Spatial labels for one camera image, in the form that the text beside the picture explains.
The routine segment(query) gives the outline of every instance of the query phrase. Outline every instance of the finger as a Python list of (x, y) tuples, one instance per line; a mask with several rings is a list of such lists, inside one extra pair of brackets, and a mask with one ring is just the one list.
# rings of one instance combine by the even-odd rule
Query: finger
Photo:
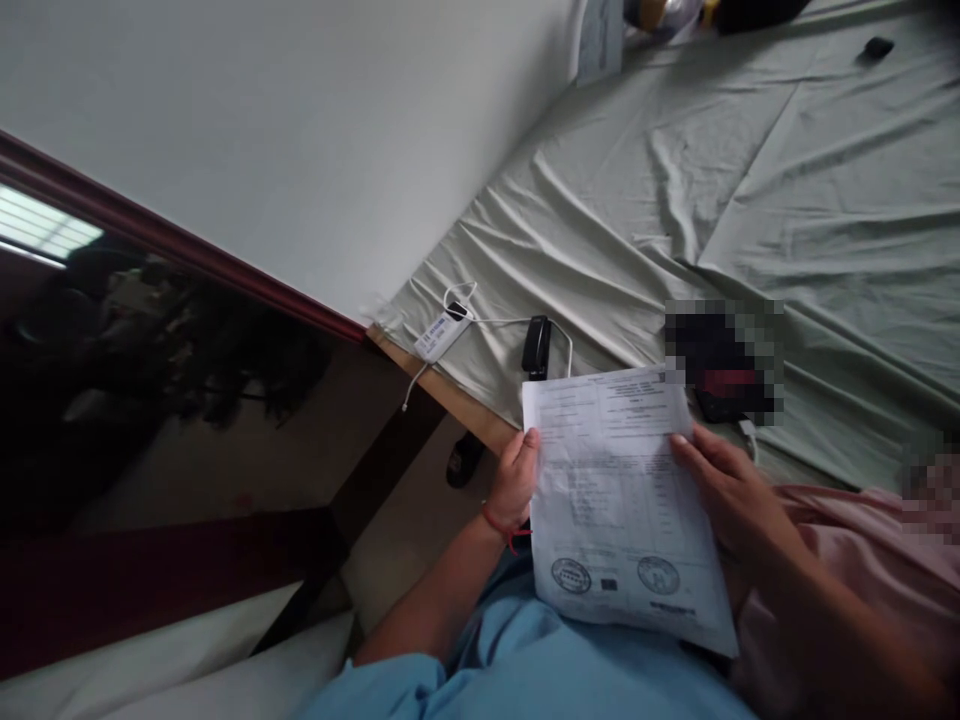
[(540, 431), (536, 428), (530, 428), (530, 431), (524, 436), (523, 443), (520, 445), (520, 452), (517, 459), (514, 460), (514, 467), (518, 468), (524, 474), (531, 475), (537, 469), (537, 453), (540, 451)]
[(510, 442), (508, 442), (503, 448), (503, 452), (500, 453), (500, 467), (507, 468), (513, 465), (514, 461), (517, 459), (517, 456), (520, 454), (520, 448), (523, 446), (523, 440), (523, 430), (519, 430), (517, 434), (510, 439)]
[(722, 474), (683, 435), (670, 436), (670, 449), (677, 463), (693, 475), (698, 485), (706, 485), (709, 488), (716, 488), (719, 485)]
[(703, 456), (721, 472), (743, 478), (753, 466), (745, 452), (703, 425), (693, 424), (693, 442)]

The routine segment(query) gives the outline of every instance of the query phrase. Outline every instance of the white wall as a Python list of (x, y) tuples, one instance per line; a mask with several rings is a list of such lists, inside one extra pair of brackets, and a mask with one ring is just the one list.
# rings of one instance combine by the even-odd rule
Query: white wall
[(5, 0), (0, 128), (363, 321), (567, 84), (576, 4)]

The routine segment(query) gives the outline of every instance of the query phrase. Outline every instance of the paper document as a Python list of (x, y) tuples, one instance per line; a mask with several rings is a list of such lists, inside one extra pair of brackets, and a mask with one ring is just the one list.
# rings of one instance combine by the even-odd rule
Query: paper document
[(662, 630), (737, 655), (717, 550), (669, 436), (690, 438), (683, 387), (663, 366), (526, 382), (540, 431), (531, 502), (537, 595), (592, 623)]

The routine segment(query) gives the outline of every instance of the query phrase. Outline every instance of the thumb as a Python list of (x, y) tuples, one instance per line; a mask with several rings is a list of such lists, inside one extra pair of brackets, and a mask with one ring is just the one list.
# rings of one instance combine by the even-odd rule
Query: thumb
[(690, 471), (698, 485), (714, 487), (717, 484), (716, 477), (719, 474), (717, 469), (683, 435), (670, 436), (670, 449), (677, 463)]
[(537, 467), (537, 453), (540, 451), (540, 431), (536, 428), (530, 428), (529, 432), (523, 436), (523, 445), (520, 446), (520, 452), (514, 461), (514, 466), (524, 472), (533, 472)]

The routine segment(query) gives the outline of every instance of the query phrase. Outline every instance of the wooden door frame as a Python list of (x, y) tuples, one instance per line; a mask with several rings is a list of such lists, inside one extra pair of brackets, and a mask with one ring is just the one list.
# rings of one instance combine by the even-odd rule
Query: wooden door frame
[(0, 130), (0, 183), (354, 343), (359, 323)]

